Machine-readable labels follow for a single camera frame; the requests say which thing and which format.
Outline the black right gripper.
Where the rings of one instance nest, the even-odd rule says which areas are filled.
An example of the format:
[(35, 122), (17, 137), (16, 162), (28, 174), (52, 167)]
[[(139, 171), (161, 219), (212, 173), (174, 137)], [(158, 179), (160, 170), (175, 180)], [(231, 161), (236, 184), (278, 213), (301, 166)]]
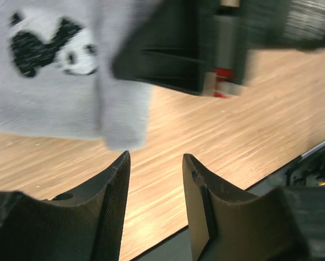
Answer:
[(325, 48), (325, 1), (200, 2), (203, 96), (237, 96), (250, 67), (250, 51)]

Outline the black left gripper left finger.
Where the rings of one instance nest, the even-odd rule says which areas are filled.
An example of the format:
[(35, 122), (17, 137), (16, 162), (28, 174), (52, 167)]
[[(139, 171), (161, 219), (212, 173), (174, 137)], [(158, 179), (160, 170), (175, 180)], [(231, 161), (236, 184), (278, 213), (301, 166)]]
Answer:
[(118, 260), (130, 154), (51, 200), (0, 191), (0, 260)]

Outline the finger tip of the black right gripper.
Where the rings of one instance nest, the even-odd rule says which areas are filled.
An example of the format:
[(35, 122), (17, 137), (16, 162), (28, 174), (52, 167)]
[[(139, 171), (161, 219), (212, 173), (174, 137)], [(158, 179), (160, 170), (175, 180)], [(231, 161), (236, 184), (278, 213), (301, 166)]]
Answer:
[(148, 1), (150, 10), (113, 60), (118, 79), (213, 95), (214, 1)]

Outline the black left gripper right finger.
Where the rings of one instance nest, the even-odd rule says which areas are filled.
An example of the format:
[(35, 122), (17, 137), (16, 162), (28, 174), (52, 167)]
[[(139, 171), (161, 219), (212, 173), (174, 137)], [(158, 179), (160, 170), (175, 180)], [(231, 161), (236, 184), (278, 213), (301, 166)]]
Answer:
[(256, 196), (191, 154), (183, 184), (193, 260), (325, 260), (325, 188)]

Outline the light grey panda towel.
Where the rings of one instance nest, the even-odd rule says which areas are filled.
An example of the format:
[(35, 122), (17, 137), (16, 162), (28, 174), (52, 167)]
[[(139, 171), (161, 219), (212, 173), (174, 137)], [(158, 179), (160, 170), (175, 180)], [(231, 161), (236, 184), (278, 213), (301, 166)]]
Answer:
[(157, 1), (0, 1), (0, 133), (146, 143), (152, 86), (114, 57)]

